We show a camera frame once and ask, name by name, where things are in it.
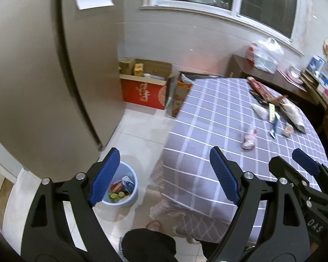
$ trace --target tablecloth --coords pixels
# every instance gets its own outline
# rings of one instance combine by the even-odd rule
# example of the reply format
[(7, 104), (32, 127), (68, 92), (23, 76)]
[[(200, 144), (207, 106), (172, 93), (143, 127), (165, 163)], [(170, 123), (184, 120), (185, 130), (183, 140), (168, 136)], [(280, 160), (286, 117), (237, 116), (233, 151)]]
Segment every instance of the tablecloth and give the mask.
[[(176, 123), (169, 133), (162, 155), (151, 174), (159, 186), (162, 201), (151, 208), (152, 218), (163, 214), (181, 215), (175, 231), (195, 239), (219, 242), (237, 207), (229, 201), (209, 162), (209, 152), (219, 146), (228, 160), (260, 179), (275, 181), (268, 162), (281, 156), (305, 176), (311, 187), (316, 181), (291, 158), (301, 148), (314, 160), (328, 166), (323, 146), (306, 116), (301, 112), (307, 134), (295, 131), (289, 139), (281, 135), (285, 120), (278, 122), (277, 136), (270, 136), (271, 124), (260, 119), (251, 104), (246, 79), (199, 79), (194, 82)], [(275, 96), (280, 94), (269, 89)], [(256, 149), (241, 148), (250, 124), (257, 129)], [(256, 242), (265, 213), (260, 202), (249, 241)]]

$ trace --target beige refrigerator door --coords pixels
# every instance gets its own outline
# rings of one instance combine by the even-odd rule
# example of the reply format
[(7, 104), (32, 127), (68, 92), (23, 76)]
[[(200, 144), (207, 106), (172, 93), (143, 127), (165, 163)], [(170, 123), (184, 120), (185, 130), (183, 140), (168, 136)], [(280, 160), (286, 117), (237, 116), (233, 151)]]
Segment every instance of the beige refrigerator door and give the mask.
[(66, 85), (55, 3), (0, 0), (0, 142), (38, 177), (63, 181), (99, 153)]
[(96, 133), (105, 146), (125, 105), (117, 60), (115, 7), (80, 10), (62, 0), (66, 47), (72, 72)]

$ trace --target black pants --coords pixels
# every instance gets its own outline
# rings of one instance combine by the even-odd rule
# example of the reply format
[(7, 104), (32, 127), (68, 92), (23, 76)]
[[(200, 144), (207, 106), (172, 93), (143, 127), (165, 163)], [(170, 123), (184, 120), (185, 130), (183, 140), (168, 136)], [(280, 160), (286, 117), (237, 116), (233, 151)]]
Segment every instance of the black pants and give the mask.
[[(218, 246), (217, 243), (201, 241), (203, 254), (209, 259)], [(122, 241), (124, 257), (129, 262), (177, 262), (175, 240), (160, 232), (146, 228), (127, 232)]]

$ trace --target blue gripper pad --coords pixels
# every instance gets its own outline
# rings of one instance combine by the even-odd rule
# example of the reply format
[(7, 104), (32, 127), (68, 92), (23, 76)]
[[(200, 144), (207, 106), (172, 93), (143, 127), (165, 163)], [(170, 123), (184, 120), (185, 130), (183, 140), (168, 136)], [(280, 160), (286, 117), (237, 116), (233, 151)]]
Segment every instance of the blue gripper pad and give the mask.
[(305, 154), (301, 149), (295, 149), (292, 153), (292, 158), (310, 175), (319, 175), (320, 171), (318, 164), (307, 154)]
[(112, 148), (104, 159), (103, 167), (92, 182), (90, 197), (88, 199), (92, 206), (102, 201), (119, 164), (120, 153), (116, 148)]
[(210, 164), (227, 199), (238, 205), (241, 200), (238, 190), (238, 182), (216, 149), (217, 148), (214, 147), (210, 150)]

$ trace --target silver pivot bolt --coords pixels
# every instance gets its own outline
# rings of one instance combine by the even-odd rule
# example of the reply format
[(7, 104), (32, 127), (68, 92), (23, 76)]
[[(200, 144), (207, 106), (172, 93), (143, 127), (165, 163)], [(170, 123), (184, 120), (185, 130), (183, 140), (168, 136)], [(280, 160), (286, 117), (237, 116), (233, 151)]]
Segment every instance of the silver pivot bolt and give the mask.
[(75, 178), (77, 179), (77, 180), (83, 180), (84, 178), (85, 178), (85, 173), (83, 173), (83, 172), (80, 172), (80, 173), (78, 173), (76, 176), (75, 176)]
[(49, 178), (44, 178), (43, 180), (41, 180), (41, 183), (43, 185), (48, 185), (50, 183), (50, 179)]
[(288, 183), (288, 180), (285, 179), (285, 178), (280, 178), (279, 181), (280, 181), (280, 183), (283, 184), (283, 185), (285, 185), (285, 184)]
[(254, 174), (252, 174), (251, 172), (247, 171), (246, 173), (244, 173), (244, 177), (247, 179), (252, 179), (254, 177)]

